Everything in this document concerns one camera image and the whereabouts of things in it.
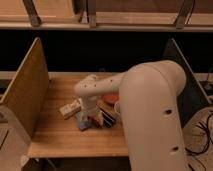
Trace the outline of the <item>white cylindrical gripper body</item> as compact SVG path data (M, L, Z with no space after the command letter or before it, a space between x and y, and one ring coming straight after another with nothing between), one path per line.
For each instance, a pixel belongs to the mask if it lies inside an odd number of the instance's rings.
M83 121L88 119L96 120L98 118L99 108L96 97L83 98L81 107L81 119Z

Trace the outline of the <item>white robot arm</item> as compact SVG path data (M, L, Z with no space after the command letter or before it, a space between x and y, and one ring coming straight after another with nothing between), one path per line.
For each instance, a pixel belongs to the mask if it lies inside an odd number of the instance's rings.
M170 60L138 64L99 80L89 75L74 87L82 114L97 114L96 97L119 94L119 112L132 171L188 171L177 97L186 85L183 68Z

